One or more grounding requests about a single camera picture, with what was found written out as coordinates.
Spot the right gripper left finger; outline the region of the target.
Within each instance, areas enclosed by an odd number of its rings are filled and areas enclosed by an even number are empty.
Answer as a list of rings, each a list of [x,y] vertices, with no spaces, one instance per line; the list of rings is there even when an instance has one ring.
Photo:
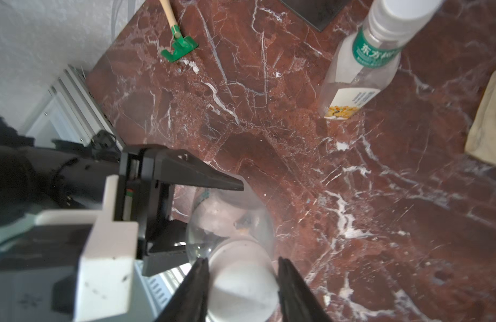
[[[205,322],[208,314],[209,282],[208,259],[199,258],[155,321]]]

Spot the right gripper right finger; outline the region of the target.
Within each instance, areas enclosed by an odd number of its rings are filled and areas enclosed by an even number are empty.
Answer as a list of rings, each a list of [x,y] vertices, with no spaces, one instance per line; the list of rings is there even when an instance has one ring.
[[[283,322],[332,321],[289,259],[278,258],[277,282]]]

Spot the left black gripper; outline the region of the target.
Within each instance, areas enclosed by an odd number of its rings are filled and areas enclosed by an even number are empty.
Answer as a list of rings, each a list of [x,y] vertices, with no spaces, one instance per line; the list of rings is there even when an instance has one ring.
[[[152,277],[188,262],[187,224],[172,220],[175,185],[243,191],[244,183],[186,150],[127,146],[121,152],[114,220],[138,224],[136,259]]]

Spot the white bottle cap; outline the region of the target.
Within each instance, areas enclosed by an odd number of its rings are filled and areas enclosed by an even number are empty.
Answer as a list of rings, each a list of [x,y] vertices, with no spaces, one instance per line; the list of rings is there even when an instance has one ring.
[[[442,0],[377,0],[367,20],[377,39],[405,42],[425,27],[442,4]]]
[[[209,258],[208,315],[213,321],[267,321],[279,298],[276,271],[253,240],[231,239]]]

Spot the clear bottle with blue label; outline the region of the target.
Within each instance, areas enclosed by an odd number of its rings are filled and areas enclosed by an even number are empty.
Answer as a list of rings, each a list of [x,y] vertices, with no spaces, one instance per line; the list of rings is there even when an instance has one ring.
[[[248,182],[238,174],[243,190],[198,188],[186,228],[186,253],[193,264],[209,258],[221,244],[234,240],[257,242],[273,256],[275,233],[273,217]]]

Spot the clear bottle with yellow label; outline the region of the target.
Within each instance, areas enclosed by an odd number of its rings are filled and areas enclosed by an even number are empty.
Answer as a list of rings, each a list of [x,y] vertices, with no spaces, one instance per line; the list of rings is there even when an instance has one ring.
[[[402,49],[375,37],[366,22],[339,44],[325,76],[317,110],[320,117],[346,120],[382,92],[395,77]]]

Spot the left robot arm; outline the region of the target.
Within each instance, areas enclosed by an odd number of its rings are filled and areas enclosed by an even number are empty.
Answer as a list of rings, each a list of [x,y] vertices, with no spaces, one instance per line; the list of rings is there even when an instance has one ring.
[[[139,225],[136,257],[143,261],[144,276],[187,262],[186,224],[170,218],[176,186],[244,189],[241,180],[187,150],[158,144],[119,149],[114,135],[104,130],[87,146],[58,140],[54,148],[38,148],[0,117],[0,226],[43,199],[63,209],[99,205],[110,175],[119,177],[114,220]]]

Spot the pink artificial blossom tree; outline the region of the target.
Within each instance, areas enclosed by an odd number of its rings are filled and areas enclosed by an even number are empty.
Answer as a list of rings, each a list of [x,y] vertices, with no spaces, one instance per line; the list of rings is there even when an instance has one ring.
[[[280,0],[315,30],[322,32],[349,0]]]

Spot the beige work glove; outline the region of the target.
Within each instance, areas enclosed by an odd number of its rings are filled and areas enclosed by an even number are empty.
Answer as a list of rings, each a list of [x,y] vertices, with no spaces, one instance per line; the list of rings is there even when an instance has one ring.
[[[469,130],[465,153],[496,167],[496,70],[491,75]]]

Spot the aluminium mounting rail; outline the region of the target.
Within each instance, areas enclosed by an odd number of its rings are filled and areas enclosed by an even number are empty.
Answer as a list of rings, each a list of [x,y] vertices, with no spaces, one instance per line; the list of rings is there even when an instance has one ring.
[[[113,134],[116,146],[123,149],[123,140],[89,92],[84,73],[69,65],[55,78],[18,133],[34,138],[36,147],[54,148],[55,140],[87,146],[101,130]]]

